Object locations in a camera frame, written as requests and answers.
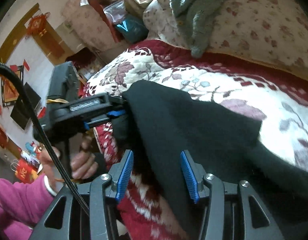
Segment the television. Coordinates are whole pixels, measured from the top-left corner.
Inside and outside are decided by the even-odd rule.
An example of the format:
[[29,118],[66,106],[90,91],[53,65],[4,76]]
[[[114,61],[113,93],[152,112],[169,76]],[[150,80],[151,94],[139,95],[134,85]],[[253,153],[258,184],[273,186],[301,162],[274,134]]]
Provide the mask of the television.
[[[24,85],[24,89],[30,99],[32,107],[36,109],[39,102],[41,101],[41,97],[33,90],[33,88],[27,82]],[[30,116],[26,111],[25,105],[23,104],[21,97],[18,97],[11,112],[11,117],[23,130],[25,130],[30,120]]]

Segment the framed picture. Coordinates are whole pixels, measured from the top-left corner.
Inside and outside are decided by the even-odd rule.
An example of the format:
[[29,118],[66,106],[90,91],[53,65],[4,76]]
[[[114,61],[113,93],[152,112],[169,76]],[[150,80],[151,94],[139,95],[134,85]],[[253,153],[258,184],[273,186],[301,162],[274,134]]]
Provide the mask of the framed picture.
[[[18,66],[15,74],[23,83],[24,66]],[[9,80],[1,78],[1,92],[3,107],[13,106],[18,98],[18,92]]]

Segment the person's arm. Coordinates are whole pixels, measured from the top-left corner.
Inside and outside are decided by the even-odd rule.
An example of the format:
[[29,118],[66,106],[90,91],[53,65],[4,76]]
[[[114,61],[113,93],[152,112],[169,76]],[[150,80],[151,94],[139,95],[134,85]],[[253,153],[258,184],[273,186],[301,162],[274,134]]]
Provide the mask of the person's arm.
[[19,222],[36,224],[52,200],[44,184],[44,175],[31,184],[12,184],[0,179],[0,207]]

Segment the human hand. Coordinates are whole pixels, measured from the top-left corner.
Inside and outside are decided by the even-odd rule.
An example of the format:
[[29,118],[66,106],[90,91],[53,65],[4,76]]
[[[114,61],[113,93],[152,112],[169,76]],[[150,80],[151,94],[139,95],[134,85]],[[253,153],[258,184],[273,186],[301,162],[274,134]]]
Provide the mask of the human hand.
[[[81,143],[80,152],[76,154],[71,160],[71,169],[73,179],[87,179],[93,176],[98,168],[98,164],[94,161],[95,155],[89,151],[92,138],[86,136]],[[57,148],[53,147],[54,152],[60,157],[60,152]],[[39,155],[41,164],[43,165],[43,173],[47,176],[49,185],[55,191],[56,180],[54,176],[54,162],[48,154],[45,147]]]

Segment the metal bolt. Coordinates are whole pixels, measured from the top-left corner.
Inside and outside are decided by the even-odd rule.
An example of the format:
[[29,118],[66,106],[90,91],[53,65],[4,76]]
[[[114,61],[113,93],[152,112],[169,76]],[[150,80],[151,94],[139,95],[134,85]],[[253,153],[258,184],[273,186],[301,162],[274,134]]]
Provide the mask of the metal bolt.
[[211,174],[211,173],[205,174],[205,179],[207,179],[207,180],[212,180],[214,178],[215,178],[215,176],[213,174]]
[[241,181],[241,185],[242,185],[243,187],[248,187],[248,186],[250,185],[250,183],[249,183],[247,180],[242,180],[242,181]]
[[107,173],[101,175],[102,180],[108,180],[109,178],[110,178],[110,175]]

